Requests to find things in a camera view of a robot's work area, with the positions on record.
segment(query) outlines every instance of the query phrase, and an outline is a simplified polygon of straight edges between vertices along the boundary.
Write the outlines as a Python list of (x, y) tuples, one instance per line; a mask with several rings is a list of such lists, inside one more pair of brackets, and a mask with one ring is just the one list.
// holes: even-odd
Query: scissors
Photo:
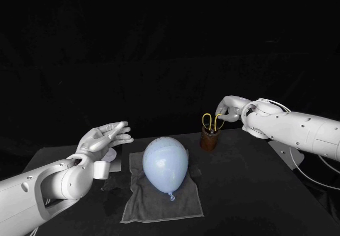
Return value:
[[(206, 116), (206, 115), (211, 116), (211, 123), (212, 123), (212, 115), (211, 115), (209, 113), (205, 113), (205, 114), (203, 114), (202, 123), (205, 123), (205, 116)], [(215, 131), (218, 131), (218, 130), (222, 128), (224, 124), (225, 124), (225, 121), (224, 121), (222, 126), (219, 127), (219, 129), (216, 129), (216, 120), (218, 120), (218, 116), (219, 116), (219, 115), (222, 115), (222, 114), (218, 114), (216, 117), (215, 117), (215, 126), (213, 126), (213, 127), (215, 127)]]

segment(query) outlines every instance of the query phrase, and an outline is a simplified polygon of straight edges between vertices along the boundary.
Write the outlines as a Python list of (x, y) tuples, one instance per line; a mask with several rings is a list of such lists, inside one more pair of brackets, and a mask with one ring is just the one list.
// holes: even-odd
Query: brown cup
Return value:
[(218, 137), (221, 134), (221, 130), (216, 133), (211, 133), (209, 130), (202, 126), (202, 134), (200, 134), (200, 147), (206, 151), (212, 151), (216, 147)]

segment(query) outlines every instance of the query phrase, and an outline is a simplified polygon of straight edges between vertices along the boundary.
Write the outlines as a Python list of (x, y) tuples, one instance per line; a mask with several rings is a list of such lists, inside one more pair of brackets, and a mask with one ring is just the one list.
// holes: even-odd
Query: black background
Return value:
[[(336, 9), (310, 2), (3, 5), (2, 179), (42, 147), (77, 145), (107, 123), (128, 121), (134, 138), (199, 132), (226, 95), (340, 120)], [(306, 153), (301, 168), (334, 183), (316, 155)]]

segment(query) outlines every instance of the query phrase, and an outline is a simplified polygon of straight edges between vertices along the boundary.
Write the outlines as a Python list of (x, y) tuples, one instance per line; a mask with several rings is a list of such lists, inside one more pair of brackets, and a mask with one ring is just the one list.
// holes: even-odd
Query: robotic hand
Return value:
[(340, 122), (291, 110), (280, 103), (260, 98), (251, 101), (226, 96), (216, 109), (218, 119), (242, 120), (242, 130), (261, 139), (271, 139), (340, 161)]
[[(91, 129), (74, 155), (0, 182), (2, 235), (23, 236), (84, 197), (95, 161), (111, 147), (133, 142), (127, 125), (117, 122)], [(45, 205), (43, 198), (55, 201)]]

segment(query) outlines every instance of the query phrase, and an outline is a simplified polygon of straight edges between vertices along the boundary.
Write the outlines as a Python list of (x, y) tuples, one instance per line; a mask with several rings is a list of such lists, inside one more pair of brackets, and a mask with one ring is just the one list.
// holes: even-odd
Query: white cylinder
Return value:
[(108, 179), (111, 163), (107, 161), (95, 161), (94, 163), (94, 179)]

